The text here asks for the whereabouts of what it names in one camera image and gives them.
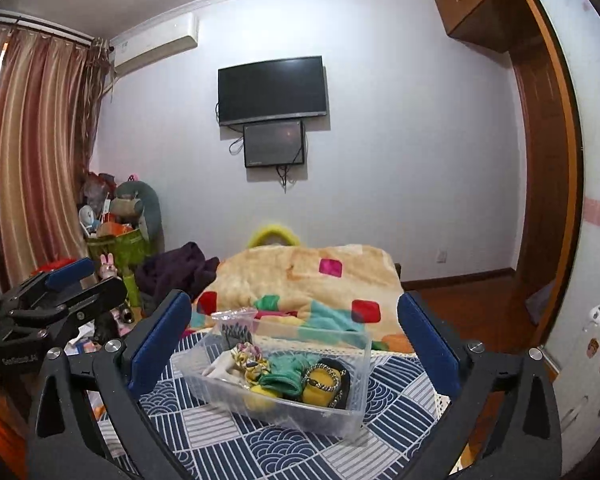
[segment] curtain rod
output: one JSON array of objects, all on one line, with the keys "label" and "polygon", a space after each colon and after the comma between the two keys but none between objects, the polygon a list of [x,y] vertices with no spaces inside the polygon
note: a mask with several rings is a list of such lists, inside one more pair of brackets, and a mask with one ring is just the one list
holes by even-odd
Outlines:
[{"label": "curtain rod", "polygon": [[87,34],[83,34],[77,30],[71,30],[70,28],[46,20],[39,20],[32,16],[27,16],[26,14],[4,12],[0,10],[0,23],[3,25],[21,25],[23,27],[32,28],[33,30],[39,30],[40,32],[46,32],[53,36],[65,38],[66,40],[72,40],[85,46],[89,46],[91,41],[93,41],[93,37],[88,36]]}]

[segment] patterned tablecloth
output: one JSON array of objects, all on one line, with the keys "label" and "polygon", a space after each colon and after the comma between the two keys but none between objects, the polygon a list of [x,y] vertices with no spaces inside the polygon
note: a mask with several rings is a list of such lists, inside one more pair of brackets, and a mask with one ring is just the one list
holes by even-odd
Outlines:
[{"label": "patterned tablecloth", "polygon": [[[366,414],[356,440],[278,428],[191,396],[173,361],[202,336],[194,333],[180,341],[154,390],[140,400],[195,479],[391,480],[448,403],[435,392],[417,357],[372,352]],[[107,414],[98,424],[118,465],[134,471]]]}]

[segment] pink bunny toy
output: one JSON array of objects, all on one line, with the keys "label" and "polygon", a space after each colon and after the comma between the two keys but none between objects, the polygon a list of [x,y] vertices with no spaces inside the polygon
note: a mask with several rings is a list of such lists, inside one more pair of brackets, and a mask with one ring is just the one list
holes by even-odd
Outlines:
[{"label": "pink bunny toy", "polygon": [[109,253],[106,256],[104,254],[100,255],[100,262],[102,266],[98,271],[98,275],[106,280],[107,278],[116,278],[118,276],[118,270],[116,266],[113,264],[113,254]]}]

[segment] blue gripper pad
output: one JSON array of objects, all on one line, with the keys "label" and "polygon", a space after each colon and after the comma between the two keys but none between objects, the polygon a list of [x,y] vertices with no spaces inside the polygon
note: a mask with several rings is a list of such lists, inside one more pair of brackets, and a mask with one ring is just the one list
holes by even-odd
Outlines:
[{"label": "blue gripper pad", "polygon": [[[161,312],[165,303],[168,306]],[[172,290],[153,316],[159,316],[160,319],[131,358],[128,388],[136,399],[152,391],[160,379],[160,374],[191,319],[191,300],[184,292]],[[150,319],[144,319],[138,325]],[[132,330],[128,337],[137,329],[138,327]]]},{"label": "blue gripper pad", "polygon": [[398,300],[398,323],[440,395],[451,399],[460,394],[458,360],[408,292]]},{"label": "blue gripper pad", "polygon": [[65,265],[49,273],[45,281],[48,290],[61,292],[69,285],[78,283],[81,279],[91,276],[95,271],[93,260],[83,258],[72,264]]}]

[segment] purple cloth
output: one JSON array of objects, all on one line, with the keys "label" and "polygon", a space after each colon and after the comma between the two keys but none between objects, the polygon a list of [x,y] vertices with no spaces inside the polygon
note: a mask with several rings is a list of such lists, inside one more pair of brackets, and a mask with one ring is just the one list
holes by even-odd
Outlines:
[{"label": "purple cloth", "polygon": [[216,279],[218,258],[205,260],[197,244],[189,242],[179,249],[146,259],[136,269],[140,292],[154,298],[156,305],[174,288],[186,292],[193,300]]}]

